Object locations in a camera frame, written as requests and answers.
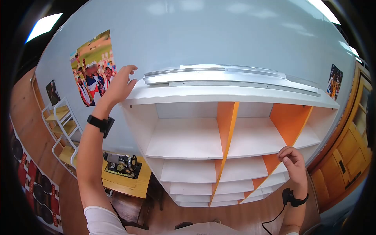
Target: wooden door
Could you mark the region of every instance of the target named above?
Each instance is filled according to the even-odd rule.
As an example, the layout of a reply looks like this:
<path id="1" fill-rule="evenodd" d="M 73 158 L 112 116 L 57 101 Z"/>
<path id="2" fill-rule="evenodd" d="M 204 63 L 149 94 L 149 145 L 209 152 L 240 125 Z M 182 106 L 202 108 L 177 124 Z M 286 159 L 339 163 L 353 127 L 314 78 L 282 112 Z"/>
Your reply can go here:
<path id="1" fill-rule="evenodd" d="M 312 170 L 320 212 L 350 194 L 367 174 L 371 153 L 367 148 L 365 107 L 371 89 L 371 84 L 361 75 L 354 106 L 343 131 Z"/>

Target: ceiling light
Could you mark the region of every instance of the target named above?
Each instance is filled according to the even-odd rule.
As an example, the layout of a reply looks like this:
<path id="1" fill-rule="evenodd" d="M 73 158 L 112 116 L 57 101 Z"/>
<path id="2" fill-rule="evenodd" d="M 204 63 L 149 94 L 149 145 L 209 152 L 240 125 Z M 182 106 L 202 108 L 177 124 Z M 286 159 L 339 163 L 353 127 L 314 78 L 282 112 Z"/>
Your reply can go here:
<path id="1" fill-rule="evenodd" d="M 312 5 L 314 5 L 323 15 L 330 20 L 330 22 L 335 24 L 341 24 L 338 19 L 334 16 L 334 14 L 329 10 L 329 8 L 323 3 L 321 0 L 307 0 Z"/>
<path id="2" fill-rule="evenodd" d="M 54 14 L 38 20 L 25 43 L 41 34 L 49 32 L 62 14 L 63 13 Z"/>
<path id="3" fill-rule="evenodd" d="M 354 47 L 350 47 L 350 49 L 354 53 L 354 55 L 356 55 L 357 57 L 359 57 L 358 52 L 355 50 Z"/>

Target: photo of people celebrating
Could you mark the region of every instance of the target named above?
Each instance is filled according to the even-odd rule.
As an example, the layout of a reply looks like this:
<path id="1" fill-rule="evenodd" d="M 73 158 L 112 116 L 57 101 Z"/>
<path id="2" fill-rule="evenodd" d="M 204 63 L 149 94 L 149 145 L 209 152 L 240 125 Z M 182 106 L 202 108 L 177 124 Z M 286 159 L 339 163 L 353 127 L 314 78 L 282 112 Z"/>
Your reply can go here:
<path id="1" fill-rule="evenodd" d="M 328 86 L 326 93 L 333 99 L 337 100 L 338 93 L 340 92 L 343 73 L 334 64 L 332 64 L 332 70 L 330 72 Z"/>
<path id="2" fill-rule="evenodd" d="M 95 106 L 117 74 L 110 30 L 79 47 L 71 54 L 70 62 L 83 103 Z"/>

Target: cable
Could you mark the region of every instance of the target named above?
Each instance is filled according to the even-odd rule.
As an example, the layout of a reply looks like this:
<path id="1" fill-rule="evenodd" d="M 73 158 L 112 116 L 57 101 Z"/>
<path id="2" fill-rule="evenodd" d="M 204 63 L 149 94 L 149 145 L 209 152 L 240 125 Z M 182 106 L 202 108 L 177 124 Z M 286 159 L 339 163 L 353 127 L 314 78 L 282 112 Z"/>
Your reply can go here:
<path id="1" fill-rule="evenodd" d="M 276 218 L 278 218 L 278 216 L 280 216 L 282 214 L 282 212 L 283 212 L 284 209 L 285 209 L 285 205 L 283 205 L 283 208 L 282 208 L 281 212 L 277 215 Z M 276 218 L 274 218 L 273 220 L 270 220 L 268 222 L 261 223 L 262 227 L 268 232 L 269 235 L 272 235 L 272 234 L 269 232 L 269 230 L 267 228 L 265 228 L 264 224 L 271 223 L 271 222 L 275 221 Z"/>

